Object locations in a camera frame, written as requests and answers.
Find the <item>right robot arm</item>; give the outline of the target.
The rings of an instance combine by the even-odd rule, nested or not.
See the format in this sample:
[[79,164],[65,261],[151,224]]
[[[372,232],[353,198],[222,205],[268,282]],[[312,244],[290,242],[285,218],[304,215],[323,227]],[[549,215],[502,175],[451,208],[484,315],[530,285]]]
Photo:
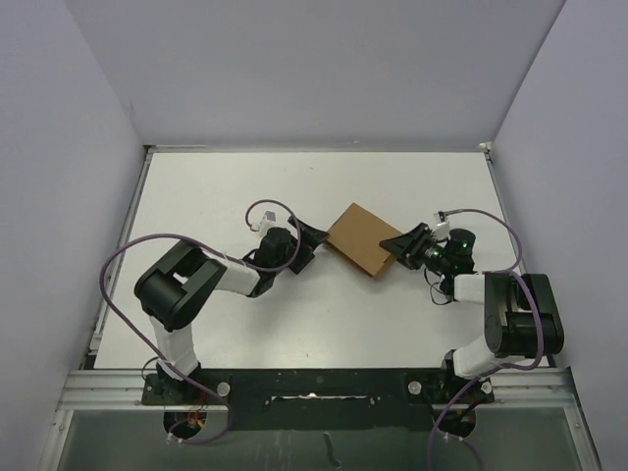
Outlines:
[[424,269],[439,277],[448,302],[483,307],[483,333],[445,359],[448,369],[436,378],[438,393],[456,401],[469,393],[471,379],[496,368],[522,368],[523,361],[556,355],[565,334],[550,279],[545,274],[479,273],[473,249],[476,236],[452,229],[444,238],[421,223],[412,231],[384,239],[380,246],[409,270]]

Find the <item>brown cardboard box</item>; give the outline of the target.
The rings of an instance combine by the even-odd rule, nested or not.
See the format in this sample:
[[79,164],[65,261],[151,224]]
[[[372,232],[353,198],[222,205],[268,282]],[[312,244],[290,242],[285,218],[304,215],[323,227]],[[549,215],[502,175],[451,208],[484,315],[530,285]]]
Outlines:
[[356,203],[344,210],[328,234],[326,244],[370,278],[381,278],[396,261],[380,242],[401,232]]

